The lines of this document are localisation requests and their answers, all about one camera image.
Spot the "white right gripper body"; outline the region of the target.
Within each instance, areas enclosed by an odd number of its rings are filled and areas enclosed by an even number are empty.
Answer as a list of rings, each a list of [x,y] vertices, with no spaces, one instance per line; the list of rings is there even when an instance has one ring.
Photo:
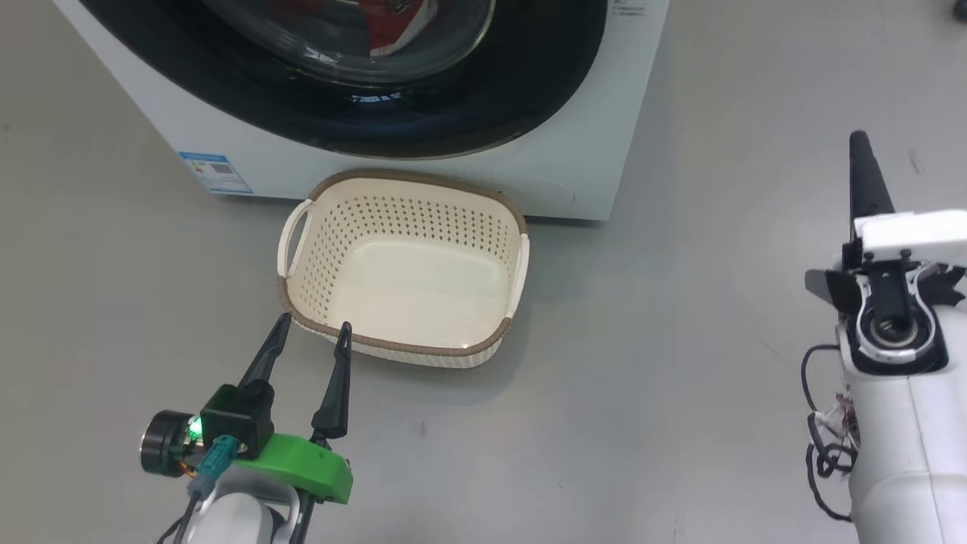
[[[860,269],[872,263],[909,261],[913,267],[936,266],[918,286],[925,305],[957,306],[965,300],[957,283],[965,276],[966,219],[964,212],[902,212],[856,219],[851,241],[844,244],[836,269],[809,269],[805,288],[839,312],[860,312],[867,299]]]

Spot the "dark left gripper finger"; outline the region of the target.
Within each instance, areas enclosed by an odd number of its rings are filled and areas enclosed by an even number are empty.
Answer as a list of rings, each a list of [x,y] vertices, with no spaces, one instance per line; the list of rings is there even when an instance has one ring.
[[[351,323],[343,323],[335,342],[334,368],[322,403],[312,416],[312,442],[339,440],[348,434],[352,336]]]
[[[239,388],[249,386],[253,382],[258,382],[258,380],[266,383],[270,381],[270,376],[272,375],[273,369],[275,369],[277,358],[280,357],[286,347],[286,340],[291,323],[292,314],[288,312],[280,314],[277,322],[269,331],[268,337],[263,341],[261,348],[258,349],[252,364],[249,365],[249,368],[246,369],[244,376],[239,381]]]

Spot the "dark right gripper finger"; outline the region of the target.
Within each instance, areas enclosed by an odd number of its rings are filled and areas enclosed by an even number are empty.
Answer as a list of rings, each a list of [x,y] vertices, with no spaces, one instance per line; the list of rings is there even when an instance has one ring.
[[[849,202],[851,241],[860,237],[855,221],[860,218],[895,213],[879,162],[865,131],[849,137]]]

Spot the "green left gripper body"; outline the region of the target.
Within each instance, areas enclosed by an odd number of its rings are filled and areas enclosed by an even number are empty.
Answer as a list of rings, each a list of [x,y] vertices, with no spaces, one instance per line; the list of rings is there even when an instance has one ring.
[[[303,437],[273,434],[258,457],[252,460],[239,457],[234,464],[310,493],[324,502],[348,504],[351,498],[354,475],[349,461]]]

